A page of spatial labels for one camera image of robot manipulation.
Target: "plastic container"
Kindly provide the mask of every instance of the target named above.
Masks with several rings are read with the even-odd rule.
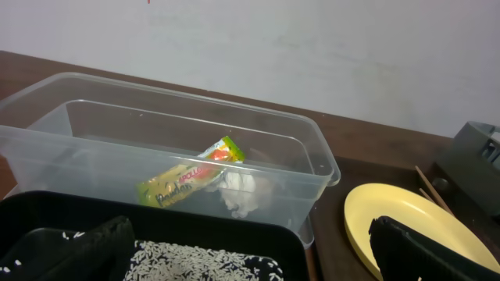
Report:
[[[284,227],[46,191],[0,201],[0,265],[11,265],[15,259],[29,262],[34,251],[54,251],[66,242],[60,230],[73,237],[120,215],[130,220],[137,240],[268,257],[279,263],[286,280],[309,280],[302,245]]]
[[[243,164],[197,158],[221,137]],[[340,179],[320,129],[304,116],[78,73],[49,77],[0,103],[0,153],[21,192],[50,190],[137,204],[135,185],[179,164],[252,175],[259,207],[244,219],[298,232]],[[170,209],[230,218],[220,192]]]

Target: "candy wrapper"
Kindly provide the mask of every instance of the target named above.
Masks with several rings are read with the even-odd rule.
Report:
[[[223,137],[198,157],[236,163],[245,160],[243,151],[229,137]],[[152,207],[168,207],[206,187],[220,177],[222,172],[202,166],[177,165],[146,182],[139,183],[139,202]]]

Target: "dark table mat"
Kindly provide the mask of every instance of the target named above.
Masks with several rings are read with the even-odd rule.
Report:
[[[387,183],[419,193],[416,170],[400,169],[346,158],[337,158],[341,181],[327,187],[312,208],[310,217],[316,238],[316,251],[324,280],[376,280],[352,249],[345,232],[344,201],[348,193],[364,183]],[[446,175],[435,165],[430,178]],[[490,219],[469,197],[456,188],[441,194],[457,219],[471,229],[500,260],[500,226]]]

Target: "black tray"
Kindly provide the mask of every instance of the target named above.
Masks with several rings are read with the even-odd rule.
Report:
[[[73,235],[94,229],[119,215],[131,221],[137,240],[269,257],[280,264],[286,280],[309,280],[302,242],[284,227],[48,191],[31,191],[0,201],[0,260],[17,241],[27,239],[28,233],[34,234],[39,229],[66,229],[68,235]],[[33,236],[37,237],[50,239],[44,235]],[[33,243],[46,244],[46,240],[42,240]]]

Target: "wooden stick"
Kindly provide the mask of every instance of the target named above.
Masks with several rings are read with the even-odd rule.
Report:
[[[453,215],[453,212],[452,210],[450,210],[450,208],[446,205],[445,201],[443,200],[443,198],[441,198],[441,196],[439,195],[439,193],[434,189],[434,187],[432,186],[432,184],[430,184],[429,180],[425,177],[425,175],[422,173],[422,171],[420,171],[420,168],[418,166],[415,166],[415,169],[416,171],[419,173],[419,176],[420,178],[422,178],[423,182],[425,183],[425,185],[427,186],[427,188],[429,189],[430,193],[432,194],[432,196],[434,197],[434,199],[436,200],[437,204],[443,208],[445,211],[447,211],[448,213],[450,213],[451,215]]]
[[[419,188],[419,191],[425,198],[427,198],[428,201],[431,201],[432,203],[436,204],[436,202],[434,202],[434,200],[432,200],[429,194],[427,194],[427,192],[425,192],[422,188]]]

